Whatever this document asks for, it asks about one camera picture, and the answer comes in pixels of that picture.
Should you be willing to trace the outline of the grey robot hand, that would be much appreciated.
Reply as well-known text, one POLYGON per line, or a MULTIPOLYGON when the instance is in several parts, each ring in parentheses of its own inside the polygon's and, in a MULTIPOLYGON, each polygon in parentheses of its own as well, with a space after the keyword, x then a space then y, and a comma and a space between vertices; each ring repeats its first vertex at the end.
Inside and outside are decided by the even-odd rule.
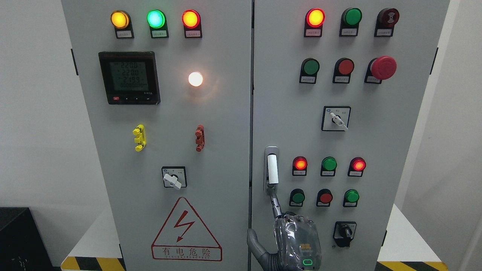
POLYGON ((282 212, 277 199, 276 185, 268 184, 274 233, 278 251, 270 254, 258 242, 255 230, 247 230, 247 245, 264 271, 318 271, 321 267, 322 251, 316 224, 307 217, 292 212, 282 212))

